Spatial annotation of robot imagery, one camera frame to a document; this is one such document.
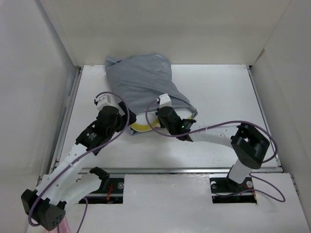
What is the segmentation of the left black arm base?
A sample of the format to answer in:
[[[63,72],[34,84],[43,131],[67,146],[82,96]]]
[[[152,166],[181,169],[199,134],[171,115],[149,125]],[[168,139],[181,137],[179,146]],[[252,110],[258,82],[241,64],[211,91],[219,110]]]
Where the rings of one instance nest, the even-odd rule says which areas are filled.
[[[92,168],[90,173],[97,175],[101,183],[86,196],[88,204],[123,204],[124,176],[111,176],[99,167]]]

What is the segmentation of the cream yellow pillow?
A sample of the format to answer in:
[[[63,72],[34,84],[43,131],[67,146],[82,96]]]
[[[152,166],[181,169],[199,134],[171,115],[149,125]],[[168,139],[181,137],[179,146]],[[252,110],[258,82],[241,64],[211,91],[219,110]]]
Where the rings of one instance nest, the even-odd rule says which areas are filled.
[[[182,119],[184,118],[193,119],[193,114],[188,109],[177,109],[175,111],[177,115],[181,117]],[[155,111],[148,112],[147,117],[148,117],[150,124],[154,128],[161,127]],[[133,130],[135,133],[145,133],[145,132],[149,132],[152,130],[152,128],[147,123],[145,113],[139,113],[136,116],[136,122],[130,125],[130,129]]]

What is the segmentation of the grey pillowcase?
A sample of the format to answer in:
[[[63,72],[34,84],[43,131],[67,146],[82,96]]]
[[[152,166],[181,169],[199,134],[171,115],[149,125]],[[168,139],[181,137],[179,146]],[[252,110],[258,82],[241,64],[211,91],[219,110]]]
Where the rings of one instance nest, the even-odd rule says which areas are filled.
[[[157,109],[152,101],[165,93],[170,96],[174,110],[188,109],[193,118],[198,114],[173,83],[171,62],[160,54],[133,55],[122,59],[107,57],[105,74],[111,91],[121,96],[136,116],[145,113],[147,123],[147,113]],[[130,136],[142,134],[130,128],[127,132]]]

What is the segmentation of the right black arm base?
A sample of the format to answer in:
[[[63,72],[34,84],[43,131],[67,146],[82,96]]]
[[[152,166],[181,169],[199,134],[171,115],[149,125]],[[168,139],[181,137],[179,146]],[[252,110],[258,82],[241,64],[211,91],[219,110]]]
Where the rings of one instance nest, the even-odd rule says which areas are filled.
[[[210,177],[210,189],[214,204],[227,203],[255,203],[257,198],[251,177],[246,177],[243,183],[238,184],[227,177]]]

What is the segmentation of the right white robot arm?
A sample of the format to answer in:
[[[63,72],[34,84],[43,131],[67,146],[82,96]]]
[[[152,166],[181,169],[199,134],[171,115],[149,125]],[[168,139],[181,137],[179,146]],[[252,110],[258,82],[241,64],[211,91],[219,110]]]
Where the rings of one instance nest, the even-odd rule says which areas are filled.
[[[171,137],[218,144],[234,150],[238,159],[225,180],[230,191],[241,188],[249,173],[261,167],[270,146],[269,140],[251,124],[209,127],[194,119],[181,119],[172,107],[162,107],[156,115]]]

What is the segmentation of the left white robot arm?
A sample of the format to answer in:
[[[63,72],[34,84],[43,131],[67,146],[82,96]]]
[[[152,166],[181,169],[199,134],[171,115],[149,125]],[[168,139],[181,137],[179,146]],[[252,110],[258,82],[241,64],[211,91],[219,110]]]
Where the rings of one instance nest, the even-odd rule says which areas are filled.
[[[119,137],[136,115],[123,102],[108,104],[76,138],[71,151],[57,168],[34,190],[21,195],[25,213],[32,226],[51,231],[58,227],[66,211],[87,194],[104,192],[109,186],[109,173],[94,167],[81,180],[76,176],[89,160],[97,160],[100,150]]]

